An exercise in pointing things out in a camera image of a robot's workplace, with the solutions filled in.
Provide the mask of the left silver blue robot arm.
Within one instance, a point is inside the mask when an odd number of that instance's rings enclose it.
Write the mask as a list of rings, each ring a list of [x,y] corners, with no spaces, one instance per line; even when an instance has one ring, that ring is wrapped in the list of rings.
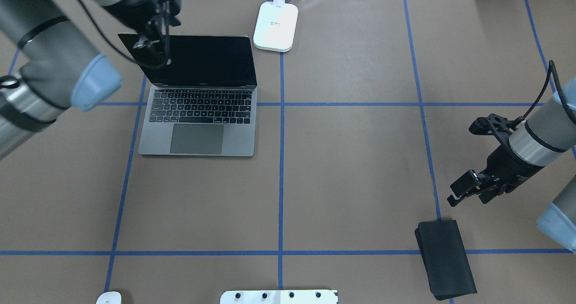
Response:
[[[82,0],[76,0],[107,44],[109,38]],[[93,0],[136,32],[136,49],[152,61],[123,58],[148,70],[170,63],[170,28],[179,26],[182,0]],[[109,58],[53,0],[0,0],[1,31],[27,63],[1,77],[1,157],[51,126],[70,107],[90,111],[120,89],[123,79]]]

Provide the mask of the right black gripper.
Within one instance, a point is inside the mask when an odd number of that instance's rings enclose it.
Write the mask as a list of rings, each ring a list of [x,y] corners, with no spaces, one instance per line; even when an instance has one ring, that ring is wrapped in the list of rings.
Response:
[[[468,130],[471,134],[495,136],[500,146],[487,157],[487,166],[480,173],[468,170],[450,185],[451,194],[447,197],[450,206],[455,207],[474,195],[479,195],[481,202],[487,204],[496,196],[514,191],[543,169],[513,152],[510,136],[523,120],[525,118],[522,116],[510,121],[490,114],[488,117],[478,117],[470,125]]]

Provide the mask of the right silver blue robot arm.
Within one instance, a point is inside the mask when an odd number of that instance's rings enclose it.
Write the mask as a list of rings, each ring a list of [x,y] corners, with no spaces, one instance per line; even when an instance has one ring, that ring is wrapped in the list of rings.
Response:
[[[575,81],[556,88],[553,97],[531,116],[513,121],[491,114],[469,127],[474,135],[492,135],[499,146],[486,168],[469,170],[450,185],[450,206],[477,195],[483,204],[512,193],[575,146]]]

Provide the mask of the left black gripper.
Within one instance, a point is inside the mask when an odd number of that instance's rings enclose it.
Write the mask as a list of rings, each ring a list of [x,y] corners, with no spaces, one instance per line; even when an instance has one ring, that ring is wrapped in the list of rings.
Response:
[[[134,49],[150,48],[160,35],[164,13],[169,26],[180,26],[182,0],[107,0],[103,8],[124,26],[136,31]]]

